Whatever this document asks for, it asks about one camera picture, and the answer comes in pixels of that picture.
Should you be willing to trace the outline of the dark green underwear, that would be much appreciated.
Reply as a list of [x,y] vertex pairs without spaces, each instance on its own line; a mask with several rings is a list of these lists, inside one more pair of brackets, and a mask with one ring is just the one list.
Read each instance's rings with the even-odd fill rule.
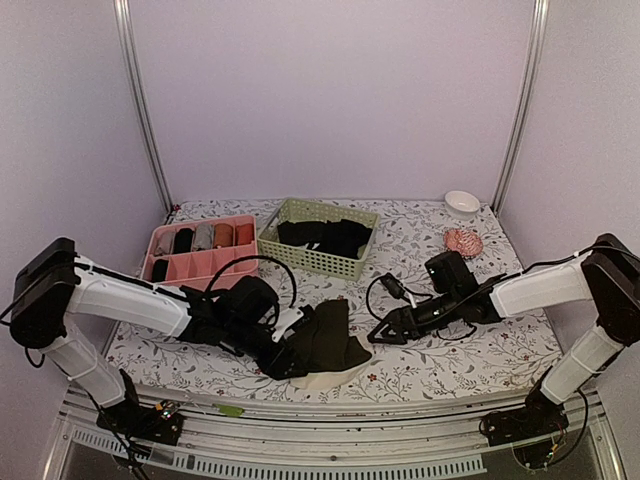
[[330,390],[348,384],[373,359],[368,342],[350,334],[346,299],[326,300],[312,308],[309,321],[288,341],[307,372],[289,381],[300,390]]

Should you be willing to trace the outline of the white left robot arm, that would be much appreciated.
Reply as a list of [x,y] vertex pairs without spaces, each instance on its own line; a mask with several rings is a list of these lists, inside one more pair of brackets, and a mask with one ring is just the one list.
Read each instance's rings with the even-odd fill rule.
[[1,322],[12,339],[38,350],[72,382],[86,390],[128,434],[148,426],[135,389],[73,325],[75,314],[125,322],[180,342],[209,345],[247,355],[275,380],[303,377],[308,369],[286,340],[305,317],[283,308],[262,279],[244,276],[230,288],[216,288],[215,274],[204,289],[170,287],[102,267],[79,255],[73,240],[60,237],[16,276],[12,302]]

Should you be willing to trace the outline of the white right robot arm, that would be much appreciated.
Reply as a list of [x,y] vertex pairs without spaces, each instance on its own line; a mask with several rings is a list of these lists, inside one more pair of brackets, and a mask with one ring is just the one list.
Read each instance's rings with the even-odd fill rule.
[[639,258],[613,234],[559,260],[536,262],[479,283],[462,255],[441,253],[425,264],[436,297],[392,310],[369,333],[373,344],[404,345],[449,323],[492,324],[522,313],[591,301],[595,323],[528,394],[517,427],[537,436],[585,382],[639,340]]

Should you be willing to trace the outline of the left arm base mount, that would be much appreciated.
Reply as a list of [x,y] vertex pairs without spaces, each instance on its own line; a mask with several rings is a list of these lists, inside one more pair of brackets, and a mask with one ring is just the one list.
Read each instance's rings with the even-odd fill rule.
[[125,386],[124,399],[111,407],[101,407],[97,426],[124,435],[127,439],[141,439],[176,446],[182,433],[184,416],[181,405],[162,400],[153,407],[143,406],[131,377],[119,370]]

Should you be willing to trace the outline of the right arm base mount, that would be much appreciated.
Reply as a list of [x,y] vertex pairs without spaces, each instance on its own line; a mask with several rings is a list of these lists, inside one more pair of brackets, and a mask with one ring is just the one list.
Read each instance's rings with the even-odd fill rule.
[[524,441],[551,433],[562,433],[569,426],[563,404],[553,403],[536,382],[522,407],[500,410],[483,416],[479,432],[490,446]]

